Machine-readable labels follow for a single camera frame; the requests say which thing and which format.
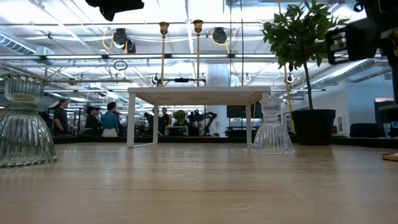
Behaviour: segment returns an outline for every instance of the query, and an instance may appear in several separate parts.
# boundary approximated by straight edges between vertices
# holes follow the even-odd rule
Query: potted plant
[[[182,110],[173,113],[173,118],[177,120],[177,124],[179,126],[183,126],[185,124],[185,115],[186,113]]]
[[[271,52],[278,59],[279,68],[289,64],[289,70],[304,66],[307,81],[309,110],[293,111],[297,140],[304,145],[329,145],[335,110],[314,110],[307,61],[320,66],[326,50],[322,41],[329,29],[343,25],[348,19],[338,19],[325,4],[312,0],[302,5],[288,5],[286,12],[274,14],[274,23],[264,23],[264,43],[271,44]]]

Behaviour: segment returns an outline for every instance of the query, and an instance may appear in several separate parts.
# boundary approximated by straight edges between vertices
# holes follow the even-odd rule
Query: small plant
[[[179,124],[183,124],[185,121],[186,113],[182,110],[173,113],[173,118],[177,120]]]
[[[316,0],[312,0],[310,7],[305,0],[304,6],[288,5],[286,12],[274,14],[274,23],[264,23],[264,43],[271,44],[271,52],[279,58],[279,68],[289,64],[292,71],[304,66],[310,110],[313,105],[307,61],[312,59],[320,66],[322,58],[326,57],[322,41],[327,31],[349,20],[333,17],[328,10],[328,6],[317,4]]]

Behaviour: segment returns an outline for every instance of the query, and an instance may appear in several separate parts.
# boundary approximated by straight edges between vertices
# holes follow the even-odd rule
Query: table leg
[[[136,94],[129,94],[129,117],[127,121],[127,147],[134,147],[134,135],[135,135],[135,120],[136,115]]]
[[[246,142],[247,144],[252,144],[251,141],[251,105],[246,105]]]
[[[158,133],[159,132],[159,104],[155,103],[154,104],[154,144],[157,144],[158,142]]]

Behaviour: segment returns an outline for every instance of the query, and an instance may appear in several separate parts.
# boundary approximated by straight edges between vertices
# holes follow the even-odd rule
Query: woman in blue shirt
[[[116,111],[116,103],[110,102],[106,105],[108,111],[102,115],[103,137],[117,137],[119,131],[119,118],[113,112]]]

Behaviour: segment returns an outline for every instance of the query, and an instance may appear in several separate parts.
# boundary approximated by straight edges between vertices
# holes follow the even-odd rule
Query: brass lamp
[[[167,29],[169,28],[168,22],[161,22],[160,25],[160,33],[162,34],[162,74],[160,77],[160,85],[163,86],[163,76],[164,76],[164,50],[165,50],[165,40]]]
[[[197,19],[193,21],[193,25],[195,26],[195,32],[197,33],[197,85],[200,86],[200,81],[199,81],[199,54],[200,54],[200,32],[201,32],[201,27],[203,25],[203,21],[200,19]]]

